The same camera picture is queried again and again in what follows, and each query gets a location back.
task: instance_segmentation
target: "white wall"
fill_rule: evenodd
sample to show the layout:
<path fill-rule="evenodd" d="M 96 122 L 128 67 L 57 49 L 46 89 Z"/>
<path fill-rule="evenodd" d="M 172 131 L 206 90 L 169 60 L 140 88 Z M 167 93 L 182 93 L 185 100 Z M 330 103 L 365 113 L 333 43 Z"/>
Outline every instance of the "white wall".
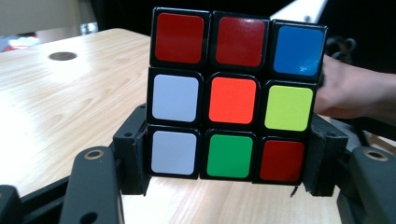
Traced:
<path fill-rule="evenodd" d="M 271 19 L 317 23 L 327 0 L 295 0 L 271 16 Z"/>
<path fill-rule="evenodd" d="M 0 35 L 78 27 L 95 21 L 89 0 L 0 0 Z"/>

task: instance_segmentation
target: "black mount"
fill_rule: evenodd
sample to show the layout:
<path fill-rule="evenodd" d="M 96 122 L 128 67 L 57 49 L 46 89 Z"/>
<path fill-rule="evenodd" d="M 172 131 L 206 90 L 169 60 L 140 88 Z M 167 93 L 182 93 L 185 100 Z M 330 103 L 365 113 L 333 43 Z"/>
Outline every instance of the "black mount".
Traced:
<path fill-rule="evenodd" d="M 121 194 L 146 195 L 146 106 L 125 120 L 108 147 L 91 147 L 75 158 L 72 174 L 20 198 L 0 186 L 0 224 L 124 223 Z M 373 147 L 346 150 L 347 136 L 314 115 L 303 183 L 312 196 L 337 200 L 343 223 L 396 223 L 396 158 Z"/>

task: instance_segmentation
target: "red square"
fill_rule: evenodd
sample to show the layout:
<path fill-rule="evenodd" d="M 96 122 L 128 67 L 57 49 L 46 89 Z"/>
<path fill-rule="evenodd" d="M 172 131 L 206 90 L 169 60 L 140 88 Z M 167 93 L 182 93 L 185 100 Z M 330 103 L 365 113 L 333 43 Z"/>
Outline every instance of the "red square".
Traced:
<path fill-rule="evenodd" d="M 215 77 L 210 91 L 209 119 L 249 124 L 253 120 L 257 83 L 252 79 Z"/>
<path fill-rule="evenodd" d="M 198 63 L 202 59 L 204 19 L 161 13 L 157 18 L 155 57 L 173 63 Z"/>
<path fill-rule="evenodd" d="M 304 144 L 268 140 L 264 143 L 260 178 L 270 181 L 295 182 L 300 179 Z"/>
<path fill-rule="evenodd" d="M 224 17 L 219 21 L 216 61 L 257 67 L 262 62 L 265 24 L 261 20 Z"/>

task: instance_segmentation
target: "blue square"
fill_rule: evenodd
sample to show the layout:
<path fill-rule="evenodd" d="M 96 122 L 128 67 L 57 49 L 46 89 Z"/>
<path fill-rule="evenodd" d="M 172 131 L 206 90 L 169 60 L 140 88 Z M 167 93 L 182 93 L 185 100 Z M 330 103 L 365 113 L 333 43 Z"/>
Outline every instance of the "blue square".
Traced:
<path fill-rule="evenodd" d="M 324 36 L 321 30 L 309 27 L 280 27 L 274 70 L 283 74 L 315 76 L 321 65 Z"/>

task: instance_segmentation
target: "hand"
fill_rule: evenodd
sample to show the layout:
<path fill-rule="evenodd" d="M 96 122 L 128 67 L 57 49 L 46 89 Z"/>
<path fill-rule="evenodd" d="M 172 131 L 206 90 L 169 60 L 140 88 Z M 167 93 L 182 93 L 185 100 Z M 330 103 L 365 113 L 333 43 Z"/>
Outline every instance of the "hand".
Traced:
<path fill-rule="evenodd" d="M 390 123 L 392 117 L 396 120 L 395 75 L 341 63 L 327 55 L 323 58 L 323 74 L 324 85 L 317 92 L 315 113 L 337 119 L 369 117 Z"/>

